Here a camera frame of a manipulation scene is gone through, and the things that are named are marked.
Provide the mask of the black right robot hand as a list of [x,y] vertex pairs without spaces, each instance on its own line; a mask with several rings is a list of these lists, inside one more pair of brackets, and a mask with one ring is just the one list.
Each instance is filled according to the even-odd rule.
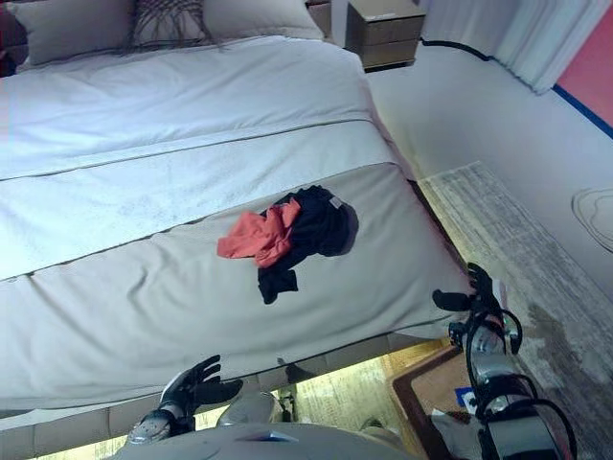
[[501,307],[493,292],[492,278],[475,263],[468,263],[467,270],[469,284],[473,292],[465,294],[436,289],[432,292],[432,300],[436,307],[443,311],[452,312],[499,311]]

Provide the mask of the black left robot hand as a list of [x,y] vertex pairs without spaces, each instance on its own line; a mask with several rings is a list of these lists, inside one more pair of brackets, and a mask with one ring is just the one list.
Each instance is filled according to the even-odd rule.
[[214,355],[177,374],[164,388],[158,408],[183,418],[202,405],[230,401],[242,389],[243,380],[223,381],[220,371],[220,355]]

